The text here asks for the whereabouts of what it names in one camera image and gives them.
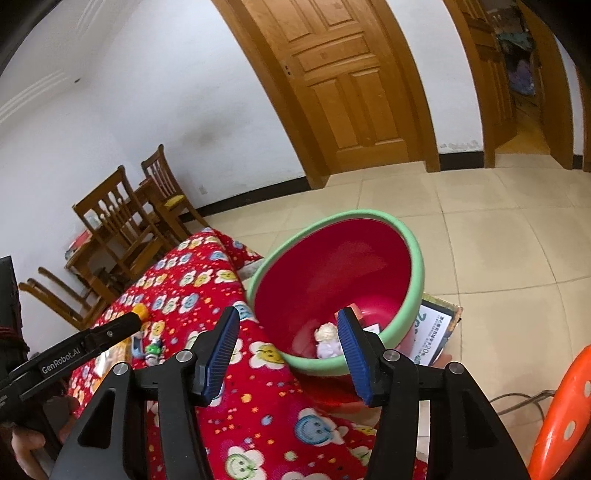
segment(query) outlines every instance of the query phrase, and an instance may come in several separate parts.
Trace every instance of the blue gripper pad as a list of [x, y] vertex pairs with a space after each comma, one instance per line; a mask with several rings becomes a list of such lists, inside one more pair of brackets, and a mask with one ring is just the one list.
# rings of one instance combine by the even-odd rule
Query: blue gripper pad
[[379, 370], [379, 364], [376, 363], [376, 353], [365, 336], [353, 309], [347, 307], [339, 310], [336, 325], [355, 391], [367, 406], [373, 406], [375, 369]]
[[226, 370], [238, 339], [240, 315], [234, 307], [226, 307], [215, 328], [202, 333], [191, 348], [197, 355], [193, 393], [199, 402], [209, 405], [220, 394]]

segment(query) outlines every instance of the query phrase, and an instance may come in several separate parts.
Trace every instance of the clothes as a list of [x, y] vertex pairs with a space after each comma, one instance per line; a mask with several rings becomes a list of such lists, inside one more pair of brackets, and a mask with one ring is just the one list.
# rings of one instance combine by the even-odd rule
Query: clothes
[[[245, 302], [237, 271], [261, 257], [206, 228], [150, 268], [99, 320], [104, 324], [144, 303], [150, 325], [143, 348], [162, 341], [167, 359], [214, 327], [224, 307], [240, 313], [239, 338], [222, 392], [197, 421], [217, 480], [357, 480], [363, 478], [375, 430], [316, 411]], [[88, 404], [99, 380], [93, 365], [77, 369], [70, 392]], [[134, 368], [145, 361], [134, 359]], [[158, 406], [147, 415], [151, 478], [165, 480]], [[416, 479], [425, 464], [417, 461]]]

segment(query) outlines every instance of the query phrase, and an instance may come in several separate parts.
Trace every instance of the black baseboard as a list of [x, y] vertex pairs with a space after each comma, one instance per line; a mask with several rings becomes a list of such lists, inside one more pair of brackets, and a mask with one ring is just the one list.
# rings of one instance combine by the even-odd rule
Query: black baseboard
[[[294, 193], [307, 192], [311, 190], [310, 184], [306, 177], [300, 177], [298, 179], [282, 181], [281, 183], [275, 183], [261, 189], [251, 190], [250, 192], [241, 193], [234, 197], [230, 197], [219, 202], [210, 203], [203, 207], [199, 207], [197, 211], [204, 217], [214, 215], [215, 213], [225, 212], [227, 210], [233, 210], [234, 208], [244, 207], [251, 203], [263, 202], [264, 200], [276, 199], [284, 197], [286, 195], [292, 195]], [[190, 213], [183, 213], [179, 216], [182, 222], [190, 222], [193, 217]]]
[[484, 168], [484, 152], [440, 153], [441, 171]]
[[583, 168], [583, 156], [573, 155], [573, 169], [581, 170]]

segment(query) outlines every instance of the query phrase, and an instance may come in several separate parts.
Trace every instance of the small doll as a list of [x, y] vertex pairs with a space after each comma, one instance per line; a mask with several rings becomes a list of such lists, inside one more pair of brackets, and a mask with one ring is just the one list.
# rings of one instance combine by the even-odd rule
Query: small doll
[[316, 345], [316, 356], [318, 358], [332, 358], [343, 355], [340, 345], [339, 334], [334, 323], [325, 323], [314, 332]]

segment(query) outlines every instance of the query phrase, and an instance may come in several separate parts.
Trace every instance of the small toy figure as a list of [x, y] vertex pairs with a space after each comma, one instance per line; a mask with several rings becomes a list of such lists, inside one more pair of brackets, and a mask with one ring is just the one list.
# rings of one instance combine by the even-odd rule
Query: small toy figure
[[325, 323], [314, 332], [316, 345], [316, 356], [318, 358], [332, 358], [343, 355], [340, 345], [339, 334], [334, 323]]
[[152, 340], [152, 342], [145, 348], [144, 351], [146, 365], [149, 367], [158, 365], [162, 350], [162, 340], [160, 340], [160, 338], [155, 338]]

